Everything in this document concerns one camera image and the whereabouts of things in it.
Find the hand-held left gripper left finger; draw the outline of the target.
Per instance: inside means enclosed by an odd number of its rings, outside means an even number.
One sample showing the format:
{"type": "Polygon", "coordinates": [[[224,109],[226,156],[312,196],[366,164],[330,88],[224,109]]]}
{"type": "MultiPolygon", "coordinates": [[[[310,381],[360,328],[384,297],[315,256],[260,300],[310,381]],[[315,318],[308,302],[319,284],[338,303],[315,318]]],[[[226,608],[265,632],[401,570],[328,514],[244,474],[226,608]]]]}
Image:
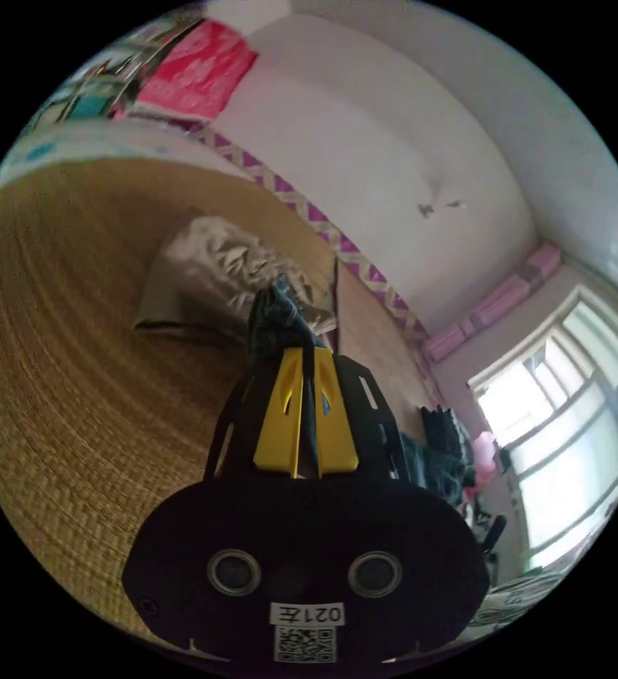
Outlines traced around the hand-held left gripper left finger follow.
{"type": "Polygon", "coordinates": [[[282,356],[264,415],[253,463],[262,472],[296,474],[303,407],[303,351],[282,356]]]}

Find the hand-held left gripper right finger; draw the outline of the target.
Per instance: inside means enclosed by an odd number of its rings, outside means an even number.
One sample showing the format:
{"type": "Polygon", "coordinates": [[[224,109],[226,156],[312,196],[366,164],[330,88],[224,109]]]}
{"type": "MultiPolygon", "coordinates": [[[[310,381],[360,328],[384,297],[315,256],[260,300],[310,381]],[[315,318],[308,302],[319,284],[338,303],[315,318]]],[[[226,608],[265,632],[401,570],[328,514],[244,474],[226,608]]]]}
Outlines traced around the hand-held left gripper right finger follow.
{"type": "Polygon", "coordinates": [[[320,476],[349,474],[358,467],[335,357],[329,349],[313,353],[317,468],[320,476]]]}

